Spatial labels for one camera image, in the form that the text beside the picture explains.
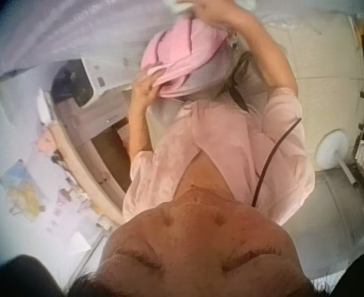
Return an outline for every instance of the tiled floor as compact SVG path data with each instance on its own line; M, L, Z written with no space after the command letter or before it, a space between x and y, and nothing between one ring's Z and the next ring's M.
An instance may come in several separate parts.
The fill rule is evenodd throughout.
M363 121L364 101L359 94L364 90L364 63L350 19L318 14L294 29L268 27L268 31L285 49L297 78L313 164L318 144L333 130L342 129L352 146Z
M362 192L351 186L341 169L317 173L314 192L284 225L308 278L346 269L364 235L363 204Z

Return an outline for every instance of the poster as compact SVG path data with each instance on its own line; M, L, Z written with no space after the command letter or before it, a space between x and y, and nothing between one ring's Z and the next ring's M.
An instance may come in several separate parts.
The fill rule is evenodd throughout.
M7 193L9 213L22 214L34 222L46 210L46 198L22 160L18 160L0 177L0 184Z

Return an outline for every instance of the pink robe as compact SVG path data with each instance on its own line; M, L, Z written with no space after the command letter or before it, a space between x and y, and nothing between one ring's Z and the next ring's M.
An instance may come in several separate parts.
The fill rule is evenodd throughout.
M234 198L251 204L267 157L277 140L302 117L293 91L277 89L263 114L241 110L229 97L187 103L154 152L140 152L132 162L132 184L125 195L128 221L140 212L169 202L193 158L203 150L217 166ZM299 124L275 153L256 208L284 224L315 185L315 171L304 148Z

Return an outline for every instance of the curtain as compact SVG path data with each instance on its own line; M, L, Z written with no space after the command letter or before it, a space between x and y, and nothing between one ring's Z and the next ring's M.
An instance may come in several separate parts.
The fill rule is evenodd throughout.
M318 10L364 13L364 0L257 0L256 13L272 21ZM0 75L81 56L133 73L148 40L174 19L163 0L10 1L0 13Z

